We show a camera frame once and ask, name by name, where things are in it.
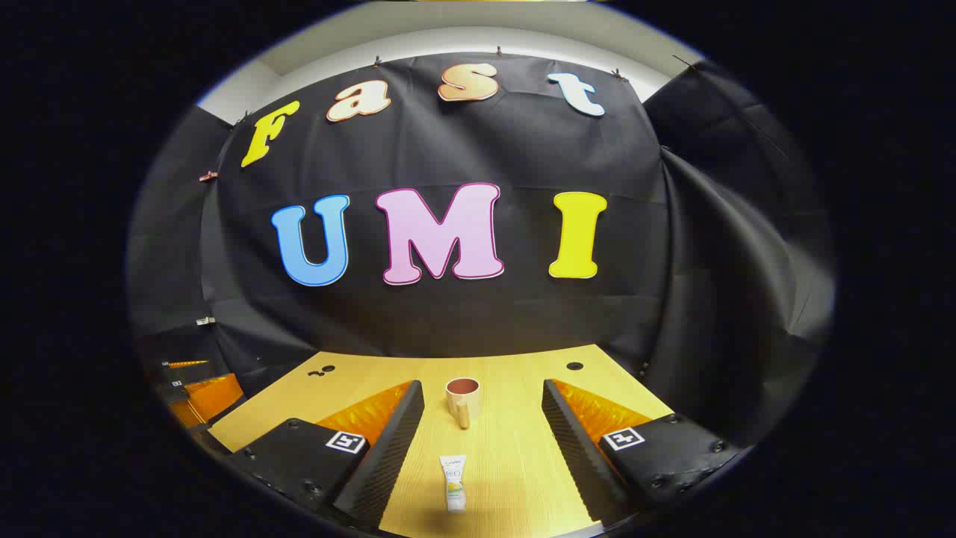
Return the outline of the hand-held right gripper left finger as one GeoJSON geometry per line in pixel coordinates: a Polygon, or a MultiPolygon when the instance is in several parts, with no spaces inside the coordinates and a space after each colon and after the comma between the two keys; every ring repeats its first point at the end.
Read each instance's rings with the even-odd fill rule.
{"type": "Polygon", "coordinates": [[[375,531],[426,406],[419,380],[378,398],[327,425],[286,418],[226,462],[301,510],[375,531]]]}

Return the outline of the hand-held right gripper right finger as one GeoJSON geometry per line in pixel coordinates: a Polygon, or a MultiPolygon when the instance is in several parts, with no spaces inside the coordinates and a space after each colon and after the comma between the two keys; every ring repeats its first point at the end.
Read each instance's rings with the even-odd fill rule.
{"type": "Polygon", "coordinates": [[[744,453],[680,413],[646,418],[556,379],[543,382],[541,409],[588,514],[604,527],[684,503],[744,453]]]}

